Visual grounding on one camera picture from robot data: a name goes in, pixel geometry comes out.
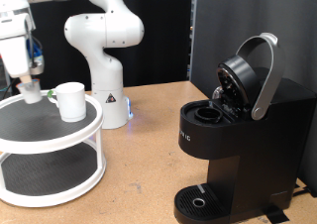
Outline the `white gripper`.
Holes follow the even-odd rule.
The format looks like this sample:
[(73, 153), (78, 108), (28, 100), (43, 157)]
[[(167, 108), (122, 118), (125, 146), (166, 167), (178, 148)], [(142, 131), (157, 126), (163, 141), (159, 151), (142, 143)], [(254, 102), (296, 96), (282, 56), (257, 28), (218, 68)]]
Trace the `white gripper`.
[(20, 77), (22, 83), (32, 82), (24, 36), (1, 40), (0, 55), (11, 77)]

